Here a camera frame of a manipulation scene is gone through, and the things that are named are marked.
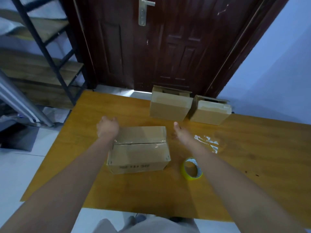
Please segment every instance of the closed cardboard box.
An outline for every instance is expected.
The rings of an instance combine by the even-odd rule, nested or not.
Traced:
[[[183,121],[191,108],[191,92],[153,86],[150,117]]]
[[[120,128],[108,153],[107,167],[113,174],[163,170],[171,160],[166,128]]]
[[[229,101],[196,95],[190,109],[190,121],[220,125],[232,112]]]

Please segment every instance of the person's right arm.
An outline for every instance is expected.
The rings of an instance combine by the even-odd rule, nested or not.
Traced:
[[[174,122],[174,129],[241,232],[306,232],[275,200],[239,170],[202,146],[177,122]]]

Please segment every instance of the door handle plate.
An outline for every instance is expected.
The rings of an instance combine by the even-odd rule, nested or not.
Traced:
[[[140,26],[146,25],[147,6],[155,6],[156,3],[148,0],[139,0],[138,7],[138,24]]]

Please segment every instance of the tape roll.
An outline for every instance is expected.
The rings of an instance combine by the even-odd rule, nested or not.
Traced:
[[[196,166],[196,169],[197,169],[197,174],[196,174],[196,176],[191,176],[188,172],[187,172],[187,170],[186,170],[186,166],[185,166],[185,164],[186,164],[186,162],[191,162],[191,163],[193,163],[195,166]],[[194,158],[187,158],[184,162],[183,162],[183,164],[181,165],[181,173],[182,173],[182,175],[184,176],[184,178],[186,179],[186,180],[196,180],[196,179],[199,179],[202,175],[203,175],[203,172],[202,172],[202,170],[201,170],[201,168],[199,168],[199,166],[197,165],[197,162],[196,162],[196,160],[194,159]]]

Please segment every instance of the hand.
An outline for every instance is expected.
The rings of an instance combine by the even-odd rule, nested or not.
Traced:
[[[188,146],[189,142],[193,140],[193,136],[190,132],[188,132],[187,129],[181,128],[178,124],[178,122],[174,122],[174,130],[176,132],[176,135],[179,139],[179,141],[185,145]]]
[[[104,134],[111,134],[113,138],[119,133],[119,123],[116,117],[112,120],[108,119],[106,116],[103,116],[100,122],[96,125],[98,137],[103,136]]]

